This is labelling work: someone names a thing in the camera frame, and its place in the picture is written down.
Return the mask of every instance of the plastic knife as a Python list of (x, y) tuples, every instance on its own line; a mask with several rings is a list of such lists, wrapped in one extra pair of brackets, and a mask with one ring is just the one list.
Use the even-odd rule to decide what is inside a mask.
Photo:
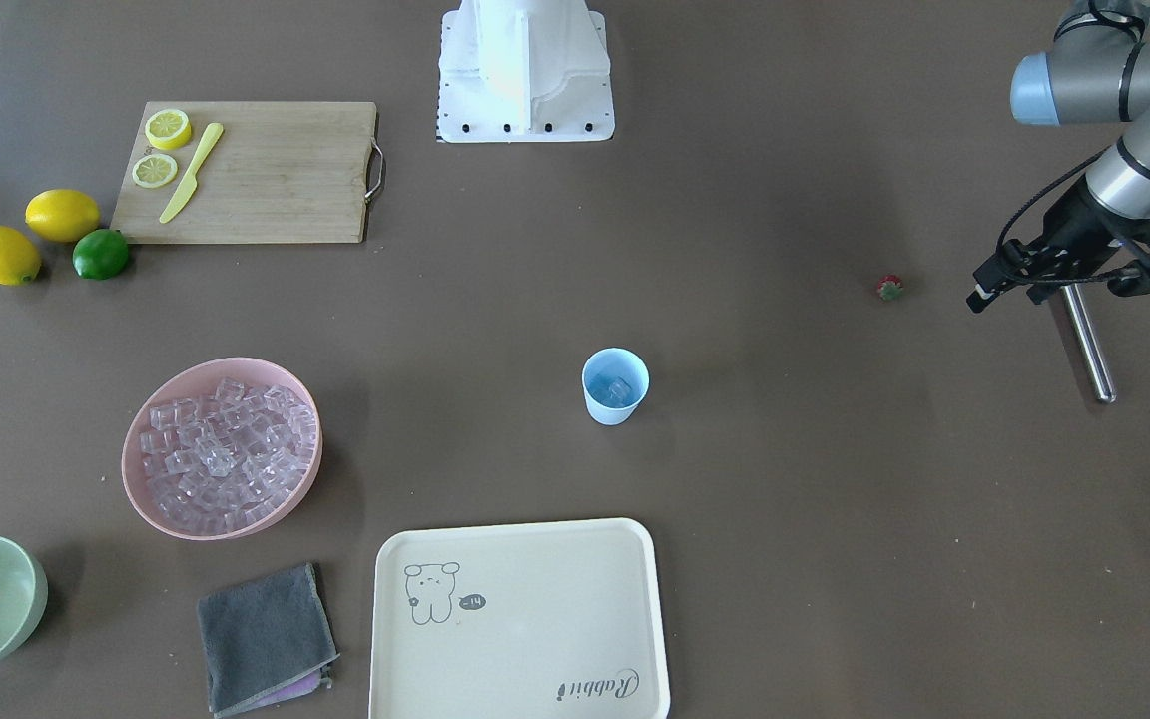
[(171, 217), (177, 216), (179, 209), (184, 208), (189, 199), (193, 197), (193, 191), (198, 190), (198, 178), (195, 177), (198, 168), (201, 167), (201, 161), (207, 159), (207, 154), (216, 145), (216, 140), (220, 140), (220, 132), (224, 132), (224, 125), (220, 123), (210, 123), (205, 131), (201, 131), (201, 140), (198, 141), (198, 148), (193, 151), (193, 159), (189, 160), (189, 167), (184, 169), (183, 176), (179, 176), (177, 191), (171, 194), (168, 206), (159, 215), (160, 223), (171, 222)]

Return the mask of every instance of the pink bowl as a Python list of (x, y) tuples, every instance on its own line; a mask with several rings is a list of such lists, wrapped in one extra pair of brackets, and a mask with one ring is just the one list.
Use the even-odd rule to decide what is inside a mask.
[[(154, 505), (140, 454), (140, 433), (151, 429), (151, 406), (164, 405), (172, 399), (184, 399), (184, 397), (212, 395), (224, 377), (236, 378), (246, 385), (283, 385), (296, 391), (296, 395), (300, 396), (300, 399), (305, 400), (310, 410), (314, 410), (314, 420), (319, 424), (319, 442), (314, 451), (314, 459), (309, 461), (309, 468), (305, 473), (305, 479), (300, 480), (296, 492), (289, 496), (286, 502), (283, 502), (268, 518), (256, 520), (256, 522), (240, 529), (233, 529), (232, 533), (206, 536), (187, 535), (171, 528), (162, 517), (162, 511), (159, 511)], [(314, 484), (314, 477), (319, 474), (320, 464), (322, 464), (322, 422), (319, 418), (319, 405), (314, 404), (314, 397), (309, 395), (305, 383), (298, 381), (296, 375), (288, 373), (286, 369), (273, 362), (266, 362), (263, 359), (228, 357), (228, 359), (213, 359), (210, 362), (187, 368), (171, 377), (145, 401), (140, 412), (136, 413), (136, 419), (132, 420), (131, 428), (126, 429), (126, 438), (123, 441), (123, 489), (126, 490), (126, 497), (132, 500), (132, 507), (136, 508), (137, 513), (160, 533), (186, 541), (222, 541), (223, 538), (236, 538), (259, 533), (263, 528), (271, 527), (279, 519), (286, 518), (291, 510), (296, 510), (300, 500), (305, 499), (305, 495)]]

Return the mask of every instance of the cutting board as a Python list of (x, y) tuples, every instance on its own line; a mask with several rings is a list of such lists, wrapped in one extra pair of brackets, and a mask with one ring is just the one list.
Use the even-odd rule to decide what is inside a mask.
[[(163, 108), (189, 115), (187, 145), (154, 150), (147, 141), (145, 123)], [(171, 222), (159, 223), (207, 123), (224, 132), (198, 170), (198, 190)], [(147, 102), (109, 227), (143, 245), (361, 242), (374, 140), (375, 102)], [(150, 152), (179, 167), (155, 190), (132, 182), (132, 165)]]

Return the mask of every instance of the bowl of ice cubes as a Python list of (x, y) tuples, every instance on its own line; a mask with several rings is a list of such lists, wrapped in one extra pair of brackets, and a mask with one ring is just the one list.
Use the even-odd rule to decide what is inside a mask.
[(179, 373), (140, 407), (123, 444), (123, 488), (160, 531), (222, 541), (291, 513), (321, 461), (309, 390), (278, 365), (229, 357)]

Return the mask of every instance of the folded cloth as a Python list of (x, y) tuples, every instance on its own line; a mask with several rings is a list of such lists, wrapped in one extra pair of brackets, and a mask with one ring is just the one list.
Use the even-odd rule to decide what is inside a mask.
[(316, 690), (339, 656), (310, 564), (204, 597), (198, 627), (215, 719)]

